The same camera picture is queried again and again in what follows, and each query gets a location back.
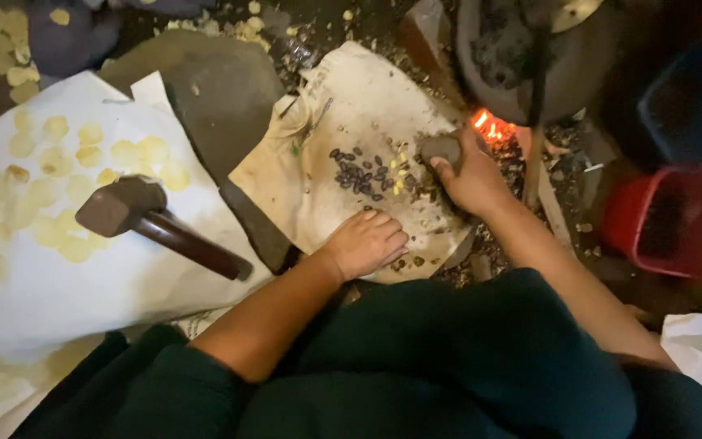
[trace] dark green clothing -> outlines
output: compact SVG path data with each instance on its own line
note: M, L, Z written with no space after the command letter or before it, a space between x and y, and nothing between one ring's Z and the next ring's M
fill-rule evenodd
M622 369L540 275L379 287L261 386L156 326L111 335L15 437L702 437L702 386Z

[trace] red bucket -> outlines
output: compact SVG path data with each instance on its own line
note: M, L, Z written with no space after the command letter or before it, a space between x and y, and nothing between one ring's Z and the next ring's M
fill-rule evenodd
M642 269L702 277L702 171L671 167L620 187L600 236Z

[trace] flame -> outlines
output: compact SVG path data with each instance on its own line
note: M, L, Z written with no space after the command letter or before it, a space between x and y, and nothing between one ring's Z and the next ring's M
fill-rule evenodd
M479 110L473 116L473 119L476 120L473 126L487 139L489 146L494 149L501 148L512 137L516 129L516 125L494 117L492 113L485 109Z

